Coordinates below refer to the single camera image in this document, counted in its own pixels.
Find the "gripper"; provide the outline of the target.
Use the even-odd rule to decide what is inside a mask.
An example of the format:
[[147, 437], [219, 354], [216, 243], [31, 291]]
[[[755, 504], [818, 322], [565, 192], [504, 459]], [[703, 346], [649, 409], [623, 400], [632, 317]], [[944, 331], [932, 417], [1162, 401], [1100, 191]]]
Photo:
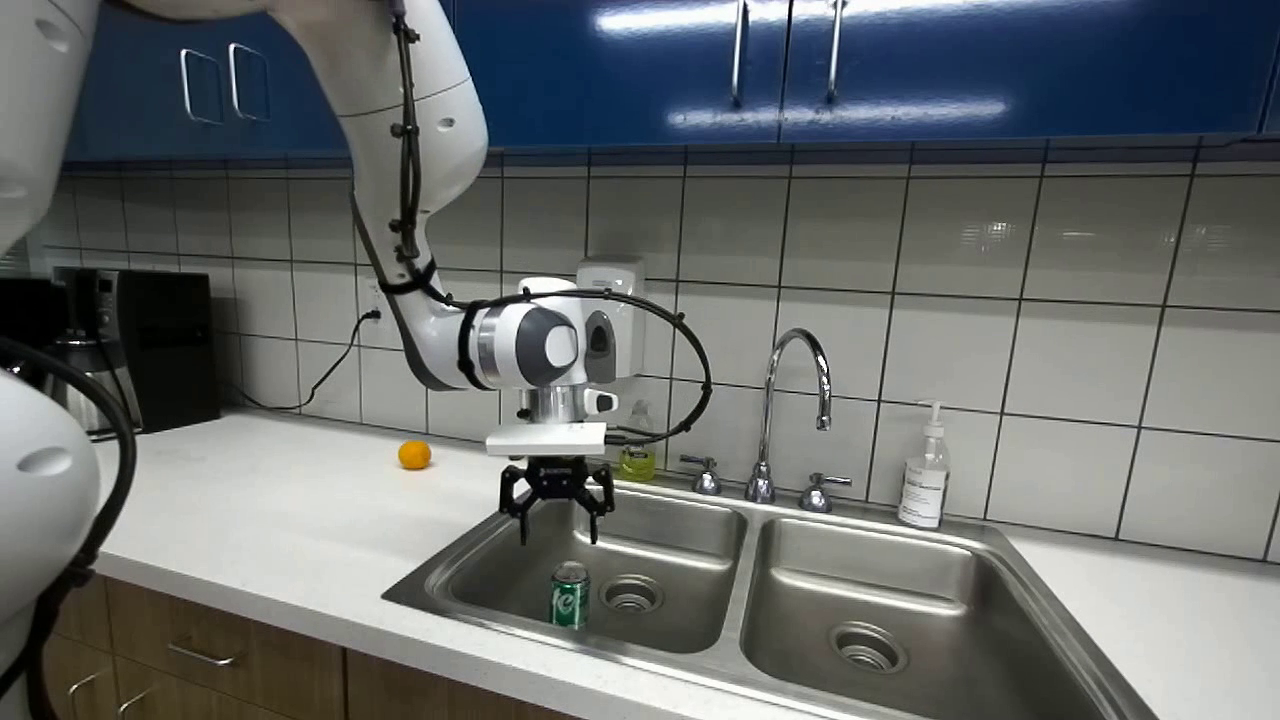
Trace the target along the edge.
[[[516, 497], [524, 482], [527, 492]], [[588, 514], [590, 543], [599, 539], [599, 520], [614, 511], [614, 480], [608, 466], [594, 470], [584, 456], [536, 456], [526, 468], [508, 465], [500, 474], [498, 510], [518, 521], [520, 543], [529, 541], [529, 514], [544, 498], [572, 498]]]

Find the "green soda can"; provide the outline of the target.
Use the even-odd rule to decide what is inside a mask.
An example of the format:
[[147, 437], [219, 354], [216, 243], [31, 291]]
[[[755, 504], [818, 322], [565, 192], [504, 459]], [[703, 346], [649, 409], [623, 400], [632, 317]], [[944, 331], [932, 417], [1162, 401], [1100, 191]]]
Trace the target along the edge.
[[588, 626], [591, 607], [591, 578], [577, 560], [561, 562], [550, 574], [549, 623], [581, 630]]

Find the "yellow dish soap bottle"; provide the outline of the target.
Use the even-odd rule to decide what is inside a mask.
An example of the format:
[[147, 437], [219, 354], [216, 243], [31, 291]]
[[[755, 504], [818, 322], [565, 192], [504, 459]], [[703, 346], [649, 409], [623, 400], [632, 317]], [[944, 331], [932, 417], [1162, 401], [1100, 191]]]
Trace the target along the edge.
[[653, 427], [649, 402], [639, 398], [626, 423], [621, 427], [623, 445], [617, 459], [616, 477], [632, 483], [649, 483], [657, 473], [657, 432]]

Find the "chrome tap lever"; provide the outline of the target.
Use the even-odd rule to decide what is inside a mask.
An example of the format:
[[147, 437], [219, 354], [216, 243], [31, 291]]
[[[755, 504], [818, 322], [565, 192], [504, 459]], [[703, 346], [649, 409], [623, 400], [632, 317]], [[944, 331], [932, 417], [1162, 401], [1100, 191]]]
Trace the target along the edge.
[[686, 465], [696, 465], [698, 475], [691, 483], [691, 492], [704, 496], [721, 496], [723, 492], [722, 479], [717, 471], [717, 461], [710, 455], [695, 456], [681, 454], [678, 460]]
[[827, 492], [827, 486], [851, 486], [852, 478], [833, 477], [822, 471], [809, 475], [809, 484], [800, 493], [797, 506], [805, 512], [828, 514], [833, 511], [833, 500]]

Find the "chrome tap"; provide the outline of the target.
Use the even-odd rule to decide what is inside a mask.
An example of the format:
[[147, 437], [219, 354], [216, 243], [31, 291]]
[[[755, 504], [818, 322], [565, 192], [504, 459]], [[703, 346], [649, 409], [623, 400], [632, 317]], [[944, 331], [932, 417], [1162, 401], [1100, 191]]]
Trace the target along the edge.
[[818, 430], [829, 430], [832, 424], [833, 393], [829, 359], [827, 357], [820, 341], [809, 329], [800, 327], [791, 328], [773, 343], [767, 364], [756, 461], [751, 468], [751, 474], [748, 478], [744, 492], [744, 498], [751, 503], [773, 503], [776, 500], [771, 465], [774, 392], [780, 374], [781, 359], [785, 350], [794, 341], [801, 341], [805, 343], [814, 363], [817, 382], [815, 428]]

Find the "wooden drawer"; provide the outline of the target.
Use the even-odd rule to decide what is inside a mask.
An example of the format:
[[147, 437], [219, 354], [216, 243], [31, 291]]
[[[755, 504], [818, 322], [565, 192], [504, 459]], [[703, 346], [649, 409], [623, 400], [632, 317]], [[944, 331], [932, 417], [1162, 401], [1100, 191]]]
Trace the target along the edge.
[[111, 653], [108, 583], [101, 574], [64, 598], [52, 633]]
[[[342, 720], [343, 659], [334, 644], [131, 583], [109, 580], [113, 648], [124, 659], [294, 720]], [[166, 650], [180, 641], [237, 653], [214, 667]]]

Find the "double steel sink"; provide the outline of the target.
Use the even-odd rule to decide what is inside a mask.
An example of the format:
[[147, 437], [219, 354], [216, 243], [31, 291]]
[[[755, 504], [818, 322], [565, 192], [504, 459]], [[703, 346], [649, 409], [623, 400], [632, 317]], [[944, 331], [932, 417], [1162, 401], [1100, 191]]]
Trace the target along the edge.
[[[385, 600], [824, 717], [1158, 720], [1005, 536], [915, 530], [836, 501], [805, 512], [672, 480], [588, 515], [539, 503], [527, 543], [495, 512]], [[585, 629], [549, 623], [550, 574], [588, 566]]]

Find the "white pump soap bottle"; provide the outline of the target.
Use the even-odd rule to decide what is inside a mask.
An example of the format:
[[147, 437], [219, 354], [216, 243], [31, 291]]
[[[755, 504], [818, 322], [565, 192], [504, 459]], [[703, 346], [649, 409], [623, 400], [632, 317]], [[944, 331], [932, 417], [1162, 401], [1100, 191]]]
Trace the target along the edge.
[[922, 450], [902, 465], [897, 519], [906, 527], [937, 530], [942, 523], [951, 473], [942, 419], [945, 404], [938, 400], [922, 400], [918, 404], [928, 406], [931, 415], [922, 428]]

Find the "black coffee maker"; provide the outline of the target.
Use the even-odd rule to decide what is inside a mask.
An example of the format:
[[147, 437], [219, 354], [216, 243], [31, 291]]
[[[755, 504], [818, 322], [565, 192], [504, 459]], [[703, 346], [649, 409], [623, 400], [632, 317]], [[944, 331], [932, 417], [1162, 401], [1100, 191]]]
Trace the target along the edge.
[[113, 396], [134, 430], [220, 418], [205, 274], [60, 266], [52, 284], [68, 302], [52, 354]]

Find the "blue cabinet door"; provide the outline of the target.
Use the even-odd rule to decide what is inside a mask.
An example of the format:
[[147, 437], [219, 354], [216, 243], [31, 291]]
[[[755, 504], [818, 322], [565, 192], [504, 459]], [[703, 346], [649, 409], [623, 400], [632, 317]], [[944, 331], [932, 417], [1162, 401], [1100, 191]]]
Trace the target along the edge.
[[123, 0], [102, 0], [67, 160], [223, 152], [230, 137], [228, 118], [224, 126], [201, 126], [182, 102], [179, 50], [192, 47], [216, 59], [210, 37], [200, 26], [160, 22], [127, 9]]
[[794, 0], [781, 138], [905, 142], [1248, 135], [1280, 0]]
[[271, 76], [269, 123], [241, 120], [230, 105], [242, 143], [265, 156], [347, 156], [347, 142], [337, 117], [306, 54], [291, 35], [270, 15], [259, 13], [227, 23], [227, 47], [233, 41], [264, 54]]
[[748, 0], [742, 108], [735, 0], [451, 0], [498, 149], [773, 143], [790, 0]]

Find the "white wall soap dispenser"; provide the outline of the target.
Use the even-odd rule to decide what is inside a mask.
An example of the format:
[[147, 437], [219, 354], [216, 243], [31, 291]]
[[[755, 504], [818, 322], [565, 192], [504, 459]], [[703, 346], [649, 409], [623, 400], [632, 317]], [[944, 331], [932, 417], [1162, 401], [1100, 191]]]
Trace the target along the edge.
[[[580, 290], [608, 290], [613, 295], [645, 296], [645, 268], [640, 258], [585, 258], [575, 278]], [[646, 343], [645, 313], [617, 300], [584, 299], [590, 382], [611, 384], [643, 369]]]

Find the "blue wall cabinet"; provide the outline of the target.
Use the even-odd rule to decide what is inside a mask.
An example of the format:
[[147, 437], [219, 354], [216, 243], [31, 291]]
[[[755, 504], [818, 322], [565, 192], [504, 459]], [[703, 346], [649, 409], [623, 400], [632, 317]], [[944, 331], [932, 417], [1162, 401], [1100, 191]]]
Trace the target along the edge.
[[[439, 0], [492, 146], [1280, 132], [1280, 0]], [[69, 161], [343, 158], [257, 14], [104, 5]]]

